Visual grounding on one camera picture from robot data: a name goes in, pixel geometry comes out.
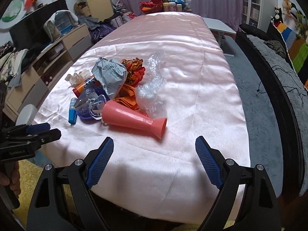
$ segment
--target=black handle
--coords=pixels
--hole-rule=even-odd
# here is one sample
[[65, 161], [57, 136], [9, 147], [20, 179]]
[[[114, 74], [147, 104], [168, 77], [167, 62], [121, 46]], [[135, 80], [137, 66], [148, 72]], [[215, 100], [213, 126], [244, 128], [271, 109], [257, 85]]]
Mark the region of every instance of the black handle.
[[[0, 165], [0, 172], [5, 174], [8, 178], [12, 177], [14, 171], [14, 162], [5, 163]], [[10, 189], [10, 186], [0, 185], [0, 197], [2, 198], [4, 204], [9, 210], [14, 210], [19, 208], [20, 203], [17, 196]]]

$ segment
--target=blue bottle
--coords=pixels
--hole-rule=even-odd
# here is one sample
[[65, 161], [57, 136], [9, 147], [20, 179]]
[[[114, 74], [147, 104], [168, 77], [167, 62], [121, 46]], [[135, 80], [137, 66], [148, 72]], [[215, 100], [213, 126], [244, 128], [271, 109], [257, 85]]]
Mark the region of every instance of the blue bottle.
[[76, 102], [77, 102], [77, 98], [75, 97], [70, 100], [70, 110], [68, 112], [68, 122], [72, 125], [75, 125], [77, 121], [77, 112], [74, 107]]

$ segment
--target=red basket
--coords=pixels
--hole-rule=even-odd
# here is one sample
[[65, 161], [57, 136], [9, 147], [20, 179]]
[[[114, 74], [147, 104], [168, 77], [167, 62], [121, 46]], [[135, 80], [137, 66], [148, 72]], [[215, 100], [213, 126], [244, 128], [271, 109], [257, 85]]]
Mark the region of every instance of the red basket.
[[[151, 8], [150, 10], [142, 10], [142, 8]], [[164, 3], [162, 0], [151, 0], [147, 3], [141, 2], [140, 10], [144, 14], [152, 14], [162, 12], [164, 10]]]

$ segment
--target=colorful striped blanket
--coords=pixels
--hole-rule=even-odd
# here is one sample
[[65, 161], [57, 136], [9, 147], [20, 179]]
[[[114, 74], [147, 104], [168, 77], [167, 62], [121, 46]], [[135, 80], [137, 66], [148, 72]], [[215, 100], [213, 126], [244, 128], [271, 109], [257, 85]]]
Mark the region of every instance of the colorful striped blanket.
[[304, 38], [296, 37], [296, 33], [283, 23], [275, 24], [286, 44], [290, 61], [298, 78], [308, 89], [308, 45]]

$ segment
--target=pink satin tablecloth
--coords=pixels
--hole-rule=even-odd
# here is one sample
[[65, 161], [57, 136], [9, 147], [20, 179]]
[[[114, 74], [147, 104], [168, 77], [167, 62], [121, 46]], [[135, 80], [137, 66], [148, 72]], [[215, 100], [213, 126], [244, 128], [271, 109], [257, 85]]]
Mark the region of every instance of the pink satin tablecloth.
[[[167, 107], [162, 140], [100, 121], [68, 123], [74, 97], [67, 74], [91, 70], [98, 57], [147, 59], [165, 53], [159, 91]], [[114, 153], [95, 194], [136, 214], [155, 219], [200, 224], [218, 190], [211, 185], [196, 154], [195, 140], [204, 136], [212, 148], [241, 166], [250, 166], [242, 101], [224, 54], [201, 17], [179, 12], [140, 16], [109, 34], [87, 51], [60, 79], [40, 108], [35, 123], [48, 122], [62, 132], [45, 145], [56, 166], [68, 166], [97, 149], [109, 136]], [[230, 219], [235, 219], [244, 187], [238, 191]]]

